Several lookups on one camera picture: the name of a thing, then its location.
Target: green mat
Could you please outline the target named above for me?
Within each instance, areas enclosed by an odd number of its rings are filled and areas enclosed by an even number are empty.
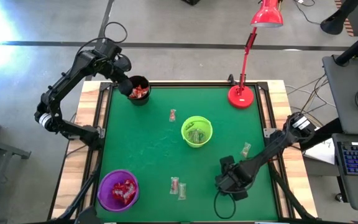
[[[115,90],[100,180],[112,170],[127,169],[139,181],[140,197],[123,213],[109,212],[97,203],[98,217],[104,222],[222,221],[213,208],[219,159],[233,155],[238,162],[245,142],[252,145],[249,156],[264,148],[256,99],[246,110],[235,109],[227,101],[228,89],[154,87],[144,106],[134,106]],[[176,109],[175,122],[169,122],[171,109]],[[184,120],[194,115],[209,119],[213,126],[211,140],[199,149],[188,146],[180,133]],[[171,177],[186,183],[186,200],[169,194]],[[236,202],[230,221],[277,220],[267,166],[259,170],[248,193],[247,199]],[[228,216],[232,209],[228,196],[218,197],[220,215]]]

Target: concrete floor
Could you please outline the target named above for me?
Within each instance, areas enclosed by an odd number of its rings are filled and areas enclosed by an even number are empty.
[[[0,41],[85,42],[97,37],[108,0],[0,0]],[[259,6],[257,1],[201,0],[191,7],[179,0],[116,0],[110,21],[123,23],[127,42],[244,44],[249,21]],[[333,0],[316,0],[303,7],[312,21],[322,21],[335,10]],[[328,35],[307,23],[294,3],[284,1],[285,25],[279,29],[259,29],[255,44],[294,46],[349,46],[357,40],[343,32]],[[117,29],[107,35],[122,37]],[[56,82],[73,61],[77,47],[25,47],[0,45],[0,141],[32,151],[28,161],[13,159],[0,193],[0,221],[8,223],[45,220],[52,201],[67,140],[48,133],[35,121],[33,113],[47,85]],[[124,49],[132,61],[131,75],[150,80],[223,80],[238,75],[243,50],[207,49]],[[324,72],[321,58],[341,52],[252,50],[248,79],[281,79],[301,86]],[[62,103],[70,119],[76,111],[81,86]],[[311,91],[312,86],[305,88]],[[329,87],[320,96],[333,102]],[[290,104],[302,107],[308,95],[296,92]],[[321,102],[316,100],[313,106]],[[336,110],[325,106],[313,112],[322,123],[336,118]],[[333,177],[310,177],[319,216],[324,220],[358,220],[358,211],[333,201],[338,186]]]

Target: desk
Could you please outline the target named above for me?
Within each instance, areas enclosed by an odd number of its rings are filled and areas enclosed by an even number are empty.
[[[174,83],[176,85],[184,84],[184,83],[189,84],[189,82],[186,81],[158,82],[158,83],[171,83],[171,84]],[[197,81],[192,83],[197,83],[197,85],[205,85],[205,86],[220,85],[218,83],[223,83],[223,85],[227,85],[225,84],[226,82],[222,82],[222,81],[208,81],[208,82]],[[104,119],[105,109],[106,107],[107,108],[110,107],[111,100],[109,100],[108,98],[109,91],[100,91],[100,89],[104,89],[107,86],[108,86],[108,82],[96,82],[96,81],[85,82],[80,98],[80,104],[78,106],[77,116],[75,119],[76,124],[79,125],[90,124],[90,125],[102,126],[102,127],[106,126],[108,122],[106,119]],[[265,118],[264,121],[262,121],[262,123],[265,123],[266,128],[271,128],[271,127],[274,128],[275,125],[281,128],[287,118],[287,115],[291,113],[283,81],[281,80],[274,80],[274,81],[267,81],[267,82],[264,81],[263,83],[260,83],[260,86],[263,87],[259,90],[260,93],[259,100],[260,100],[260,104],[262,105],[261,108],[263,108],[262,110],[263,115],[261,117]],[[275,123],[270,123],[270,120],[273,117],[272,117],[272,113],[269,114],[269,110],[268,110],[270,104],[269,101],[271,101],[272,110],[270,111],[273,111],[274,113]],[[72,141],[68,145],[67,152],[70,152],[80,146],[82,146],[81,142]],[[82,151],[78,151],[70,155],[70,157],[68,157],[65,160],[62,167],[62,173],[58,181],[56,194],[55,197],[53,198],[50,217],[58,217],[59,215],[61,215],[66,209],[66,207],[74,199],[84,179],[83,178],[84,172],[85,174],[89,174],[89,169],[88,170],[85,169],[86,167],[85,165],[91,164],[91,167],[93,167],[95,160],[97,158],[97,154],[98,152],[90,153],[87,152],[86,149],[84,149]],[[283,163],[285,165],[287,179],[291,190],[298,198],[298,200],[301,202],[301,204],[307,209],[307,211],[312,215],[316,216],[316,209],[314,207],[313,197],[311,194],[301,152],[297,151],[294,148],[286,149],[283,154]],[[94,202],[94,192],[95,190],[90,190],[88,192],[88,195],[85,198],[85,202],[84,202],[85,207],[87,207],[91,202],[92,203]],[[280,207],[279,209],[280,211],[278,211],[278,213],[280,213],[280,215],[282,215],[283,217],[289,217],[292,213],[292,210],[287,208],[287,200],[283,196],[279,187],[277,190],[277,195],[279,197],[279,205],[276,205],[276,207]]]

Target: wooden table frame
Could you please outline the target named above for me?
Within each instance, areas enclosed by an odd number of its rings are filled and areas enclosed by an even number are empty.
[[[217,85],[222,83],[223,86],[227,86],[227,81],[154,81],[152,83],[153,85],[168,83],[171,86],[175,84],[200,86],[202,84]],[[291,114],[284,82],[282,80],[248,81],[247,84],[254,85],[256,88],[259,87],[257,101],[262,105],[260,110],[262,125],[265,128],[280,129],[287,120],[287,116]],[[88,124],[94,127],[106,127],[108,117],[105,119],[104,116],[108,111],[106,108],[110,107],[111,95],[111,82],[85,82],[81,92],[75,123],[81,126]],[[82,145],[83,143],[79,140],[70,141],[67,153]],[[67,206],[71,204],[80,191],[81,185],[88,178],[91,167],[96,165],[98,156],[101,155],[97,151],[91,152],[86,147],[64,159],[48,219],[59,217],[66,210]],[[284,151],[282,157],[280,156],[274,163],[276,169],[281,173],[284,181],[288,184],[302,206],[310,214],[317,217],[301,152],[293,147],[289,147]],[[299,217],[285,198],[280,186],[273,181],[272,184],[273,191],[278,197],[278,200],[276,200],[278,215],[290,218]],[[80,208],[85,208],[95,203],[96,191],[96,187],[89,189]]]

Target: table leg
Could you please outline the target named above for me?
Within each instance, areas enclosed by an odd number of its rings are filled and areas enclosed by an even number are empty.
[[[336,119],[330,121],[328,124],[324,125],[320,129],[318,129],[316,131],[314,137],[311,138],[308,142],[300,144],[302,151],[305,151],[305,150],[321,143],[322,141],[325,141],[325,140],[331,138],[331,136],[334,133],[343,133],[341,122],[340,122],[339,118],[336,118]]]

